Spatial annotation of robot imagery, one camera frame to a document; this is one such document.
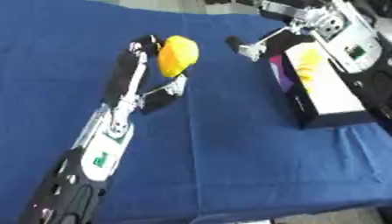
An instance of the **gray floor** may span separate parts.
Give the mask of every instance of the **gray floor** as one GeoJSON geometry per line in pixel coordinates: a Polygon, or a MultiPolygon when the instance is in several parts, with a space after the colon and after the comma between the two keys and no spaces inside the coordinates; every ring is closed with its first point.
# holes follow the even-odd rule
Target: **gray floor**
{"type": "MultiPolygon", "coordinates": [[[[170,11],[180,13],[207,13],[203,0],[90,0],[117,4],[133,9],[152,11],[170,11]]],[[[392,40],[392,23],[390,19],[381,19],[378,24],[392,40]]],[[[296,215],[277,219],[284,224],[382,224],[379,214],[374,209],[352,209],[336,213],[317,215],[296,215]]]]}
{"type": "Polygon", "coordinates": [[[296,215],[276,220],[284,224],[382,224],[380,215],[374,209],[351,209],[336,213],[317,215],[296,215]]]}

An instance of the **screw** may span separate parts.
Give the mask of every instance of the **screw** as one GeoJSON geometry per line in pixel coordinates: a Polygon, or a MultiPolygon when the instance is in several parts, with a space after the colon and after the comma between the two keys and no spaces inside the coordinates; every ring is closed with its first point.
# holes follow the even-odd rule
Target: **screw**
{"type": "Polygon", "coordinates": [[[75,175],[68,175],[66,176],[66,180],[68,180],[71,185],[74,185],[76,184],[77,177],[75,175]]]}
{"type": "Polygon", "coordinates": [[[363,83],[360,80],[355,81],[353,85],[357,88],[363,88],[363,83]]]}

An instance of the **black box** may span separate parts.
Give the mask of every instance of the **black box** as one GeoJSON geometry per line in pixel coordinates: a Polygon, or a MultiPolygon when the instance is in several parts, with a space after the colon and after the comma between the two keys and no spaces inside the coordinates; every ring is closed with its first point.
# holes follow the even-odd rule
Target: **black box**
{"type": "Polygon", "coordinates": [[[328,63],[317,43],[296,45],[271,58],[272,70],[302,129],[373,122],[328,63]]]}

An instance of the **tissue box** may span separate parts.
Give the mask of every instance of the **tissue box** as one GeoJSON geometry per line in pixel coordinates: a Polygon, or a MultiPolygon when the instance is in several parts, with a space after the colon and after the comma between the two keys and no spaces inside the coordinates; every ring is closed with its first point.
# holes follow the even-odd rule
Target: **tissue box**
{"type": "Polygon", "coordinates": [[[372,116],[328,63],[316,42],[271,58],[272,70],[301,128],[372,122],[372,116]]]}

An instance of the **green label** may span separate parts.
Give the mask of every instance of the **green label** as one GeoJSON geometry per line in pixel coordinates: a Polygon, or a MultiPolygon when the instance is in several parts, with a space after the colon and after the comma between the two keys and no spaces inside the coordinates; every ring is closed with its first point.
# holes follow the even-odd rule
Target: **green label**
{"type": "Polygon", "coordinates": [[[108,158],[108,153],[103,152],[100,157],[96,157],[94,160],[94,165],[102,168],[105,165],[106,159],[108,158]]]}

